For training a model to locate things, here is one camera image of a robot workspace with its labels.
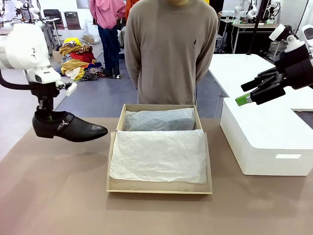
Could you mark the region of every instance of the black leather shoe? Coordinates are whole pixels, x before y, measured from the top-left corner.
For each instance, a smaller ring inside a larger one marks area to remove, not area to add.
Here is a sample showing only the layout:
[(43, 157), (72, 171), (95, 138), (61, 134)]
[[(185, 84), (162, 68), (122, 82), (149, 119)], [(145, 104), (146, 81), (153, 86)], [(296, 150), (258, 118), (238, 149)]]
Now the black leather shoe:
[(68, 112), (52, 112), (50, 115), (37, 110), (33, 127), (38, 137), (58, 136), (72, 142), (95, 140), (108, 133), (107, 128), (84, 121)]

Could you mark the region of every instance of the dark pants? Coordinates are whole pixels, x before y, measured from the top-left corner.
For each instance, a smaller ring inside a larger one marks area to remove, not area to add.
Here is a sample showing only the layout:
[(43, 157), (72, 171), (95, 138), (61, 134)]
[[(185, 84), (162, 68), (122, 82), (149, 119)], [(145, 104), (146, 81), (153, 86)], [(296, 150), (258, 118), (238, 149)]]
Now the dark pants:
[(98, 25), (99, 35), (103, 46), (105, 73), (108, 76), (119, 75), (119, 47), (117, 28), (103, 29)]

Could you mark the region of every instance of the gray tissue paper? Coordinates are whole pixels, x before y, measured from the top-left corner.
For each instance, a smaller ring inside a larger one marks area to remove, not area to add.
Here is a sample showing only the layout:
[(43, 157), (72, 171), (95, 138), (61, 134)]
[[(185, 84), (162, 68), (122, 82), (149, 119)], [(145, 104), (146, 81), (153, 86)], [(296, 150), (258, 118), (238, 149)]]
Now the gray tissue paper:
[(125, 113), (125, 131), (187, 131), (194, 126), (194, 108)]
[(117, 131), (110, 176), (122, 180), (205, 184), (204, 132)]

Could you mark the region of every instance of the pile of clothes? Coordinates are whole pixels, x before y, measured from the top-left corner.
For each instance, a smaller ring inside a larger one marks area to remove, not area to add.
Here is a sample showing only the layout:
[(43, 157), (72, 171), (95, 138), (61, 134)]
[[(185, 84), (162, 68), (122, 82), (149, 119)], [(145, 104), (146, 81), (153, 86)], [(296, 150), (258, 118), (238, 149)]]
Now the pile of clothes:
[(74, 81), (96, 81), (105, 77), (104, 68), (95, 60), (92, 47), (82, 45), (77, 38), (68, 38), (59, 49), (61, 73)]

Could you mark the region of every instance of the person in pink hoodie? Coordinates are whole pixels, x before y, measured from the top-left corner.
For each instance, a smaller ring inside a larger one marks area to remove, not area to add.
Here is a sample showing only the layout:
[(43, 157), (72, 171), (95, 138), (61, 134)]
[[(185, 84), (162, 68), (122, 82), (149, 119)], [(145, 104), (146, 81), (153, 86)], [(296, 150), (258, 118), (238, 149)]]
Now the person in pink hoodie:
[(120, 79), (119, 53), (116, 21), (125, 16), (126, 5), (123, 0), (89, 0), (92, 17), (98, 24), (103, 45), (105, 74)]

